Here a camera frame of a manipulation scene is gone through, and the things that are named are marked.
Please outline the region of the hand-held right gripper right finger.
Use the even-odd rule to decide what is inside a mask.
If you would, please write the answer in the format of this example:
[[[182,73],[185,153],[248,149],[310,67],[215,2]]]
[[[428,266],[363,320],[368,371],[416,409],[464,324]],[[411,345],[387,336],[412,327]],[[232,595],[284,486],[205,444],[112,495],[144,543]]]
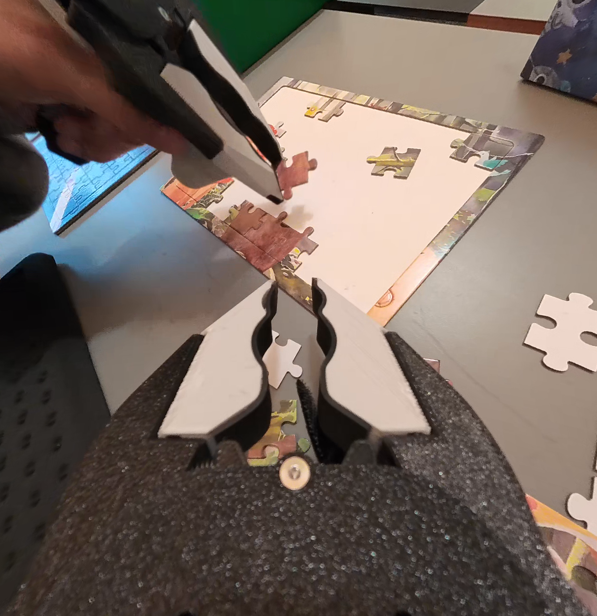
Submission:
[[[318,457],[340,463],[356,442],[378,453],[385,439],[431,435],[387,332],[321,278],[311,282],[323,353],[311,429]]]

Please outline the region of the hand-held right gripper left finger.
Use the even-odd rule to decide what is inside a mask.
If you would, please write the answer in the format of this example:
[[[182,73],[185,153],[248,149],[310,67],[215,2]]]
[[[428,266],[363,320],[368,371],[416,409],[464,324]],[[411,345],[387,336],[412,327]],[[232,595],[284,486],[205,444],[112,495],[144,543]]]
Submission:
[[[267,280],[208,326],[157,431],[161,439],[225,440],[251,449],[267,431],[272,403],[264,354],[272,345],[278,285]]]

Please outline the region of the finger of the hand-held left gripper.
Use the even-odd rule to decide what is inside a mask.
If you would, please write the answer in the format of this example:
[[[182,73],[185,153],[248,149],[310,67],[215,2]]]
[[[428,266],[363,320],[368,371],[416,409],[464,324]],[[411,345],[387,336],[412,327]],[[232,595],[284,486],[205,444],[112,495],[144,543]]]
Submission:
[[[237,128],[231,126],[196,77],[173,64],[167,64],[161,76],[222,142],[220,152],[213,157],[205,155],[202,146],[194,145],[187,154],[173,156],[173,175],[190,188],[232,177],[263,197],[283,200],[272,166]]]
[[[282,163],[278,141],[255,98],[197,19],[185,35],[185,67],[202,85],[226,123],[248,138],[272,167]]]

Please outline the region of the brown puzzle piece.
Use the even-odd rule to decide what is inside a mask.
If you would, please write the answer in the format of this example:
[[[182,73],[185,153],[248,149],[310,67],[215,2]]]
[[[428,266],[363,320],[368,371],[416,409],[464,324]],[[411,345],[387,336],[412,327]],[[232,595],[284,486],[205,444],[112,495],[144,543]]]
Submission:
[[[310,158],[308,150],[300,152],[292,157],[292,162],[282,161],[276,169],[279,188],[284,200],[293,196],[293,189],[306,184],[309,181],[309,173],[315,171],[318,162]]]

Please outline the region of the assembled lion puzzle pieces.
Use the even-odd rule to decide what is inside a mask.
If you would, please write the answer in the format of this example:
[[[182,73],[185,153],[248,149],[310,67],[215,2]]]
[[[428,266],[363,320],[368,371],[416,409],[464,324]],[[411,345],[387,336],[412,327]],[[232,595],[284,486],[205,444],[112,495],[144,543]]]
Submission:
[[[211,203],[220,203],[223,193],[234,183],[233,178],[226,178],[215,183],[193,189],[186,187],[176,178],[171,178],[161,188],[161,193],[175,204],[186,210],[192,206],[207,208]]]

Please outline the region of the yellow green dotted puzzle piece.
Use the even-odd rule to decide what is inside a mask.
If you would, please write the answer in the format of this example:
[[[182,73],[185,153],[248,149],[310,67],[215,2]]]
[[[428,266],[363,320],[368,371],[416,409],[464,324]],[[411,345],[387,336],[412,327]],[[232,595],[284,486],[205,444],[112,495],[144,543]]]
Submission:
[[[297,400],[281,400],[279,409],[271,413],[270,425],[264,436],[248,451],[248,465],[274,466],[288,455],[308,452],[311,444],[307,438],[284,431],[286,425],[295,426],[296,423]]]

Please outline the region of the lion jigsaw puzzle board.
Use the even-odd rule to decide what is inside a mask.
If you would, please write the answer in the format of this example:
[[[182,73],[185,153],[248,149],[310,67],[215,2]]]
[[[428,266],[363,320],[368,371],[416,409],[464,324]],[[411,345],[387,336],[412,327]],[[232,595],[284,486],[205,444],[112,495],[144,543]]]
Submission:
[[[307,106],[321,97],[344,100],[343,114],[328,122],[306,118]],[[380,325],[545,140],[520,129],[289,77],[276,82],[259,104],[288,164],[305,150],[317,160],[309,181],[275,205],[233,178],[220,203],[182,210],[221,242],[232,206],[249,201],[273,216],[287,212],[286,224],[299,232],[312,227],[310,238],[318,243],[311,255],[301,256],[297,274],[310,284],[312,278],[323,279]],[[483,129],[514,143],[504,165],[488,171],[474,166],[477,157],[467,163],[450,158],[453,140]],[[392,172],[371,175],[367,157],[387,146],[398,153],[421,149],[407,179],[395,179]]]

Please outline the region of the grey desk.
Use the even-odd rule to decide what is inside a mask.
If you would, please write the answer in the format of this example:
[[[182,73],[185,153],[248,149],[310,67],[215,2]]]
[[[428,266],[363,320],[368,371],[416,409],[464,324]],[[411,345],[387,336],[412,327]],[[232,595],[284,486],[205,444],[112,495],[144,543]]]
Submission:
[[[526,493],[566,514],[589,496],[597,372],[523,345],[544,294],[597,309],[597,107],[519,81],[535,36],[321,11],[246,73],[260,97],[291,76],[516,127],[545,142],[392,319],[472,405]],[[0,234],[0,272],[54,256],[111,412],[263,282],[161,194],[160,155],[64,236],[43,212]]]

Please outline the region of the person's left hand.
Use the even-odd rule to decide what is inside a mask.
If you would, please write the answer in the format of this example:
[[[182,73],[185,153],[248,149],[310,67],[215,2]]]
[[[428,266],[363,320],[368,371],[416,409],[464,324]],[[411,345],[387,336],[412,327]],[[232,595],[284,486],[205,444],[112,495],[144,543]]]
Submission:
[[[61,150],[108,162],[147,144],[174,156],[187,141],[137,110],[113,87],[93,51],[37,1],[0,1],[0,103],[66,105],[54,120]]]

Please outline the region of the green plastic bin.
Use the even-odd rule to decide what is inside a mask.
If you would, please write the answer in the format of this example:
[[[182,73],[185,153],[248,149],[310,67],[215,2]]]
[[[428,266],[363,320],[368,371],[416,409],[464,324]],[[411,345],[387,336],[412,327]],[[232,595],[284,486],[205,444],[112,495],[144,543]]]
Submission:
[[[195,1],[206,30],[242,73],[320,11],[325,1]]]

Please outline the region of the grey puzzle piece yellow dot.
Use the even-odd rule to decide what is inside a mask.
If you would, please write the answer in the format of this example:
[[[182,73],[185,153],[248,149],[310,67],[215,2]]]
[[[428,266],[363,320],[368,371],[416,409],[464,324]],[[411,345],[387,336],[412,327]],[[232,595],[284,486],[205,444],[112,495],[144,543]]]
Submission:
[[[332,118],[340,117],[346,102],[332,97],[321,97],[307,106],[304,116],[328,122]]]

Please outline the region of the astronaut jigsaw puzzle board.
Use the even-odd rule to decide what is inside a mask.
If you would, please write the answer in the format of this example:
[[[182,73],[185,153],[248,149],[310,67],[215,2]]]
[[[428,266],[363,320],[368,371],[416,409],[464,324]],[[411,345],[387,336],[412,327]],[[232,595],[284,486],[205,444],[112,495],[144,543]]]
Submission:
[[[108,163],[77,165],[50,151],[39,133],[26,133],[48,168],[48,191],[42,209],[49,227],[61,234],[157,154],[149,145]]]

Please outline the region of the grey yellow-green puzzle piece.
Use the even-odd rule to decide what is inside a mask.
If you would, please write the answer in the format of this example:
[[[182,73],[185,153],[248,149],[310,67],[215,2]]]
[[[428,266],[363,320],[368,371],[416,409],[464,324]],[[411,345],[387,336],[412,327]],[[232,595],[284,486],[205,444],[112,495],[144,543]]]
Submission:
[[[398,153],[397,147],[384,147],[380,155],[369,156],[366,163],[372,166],[371,175],[383,177],[392,172],[395,179],[407,179],[420,155],[421,149],[409,148]]]

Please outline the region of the illustrated puzzle box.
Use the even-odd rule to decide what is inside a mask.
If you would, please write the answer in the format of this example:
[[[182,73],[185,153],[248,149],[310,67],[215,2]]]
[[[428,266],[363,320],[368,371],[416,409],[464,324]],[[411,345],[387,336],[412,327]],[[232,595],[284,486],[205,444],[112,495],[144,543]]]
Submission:
[[[597,104],[597,1],[557,1],[520,77]]]

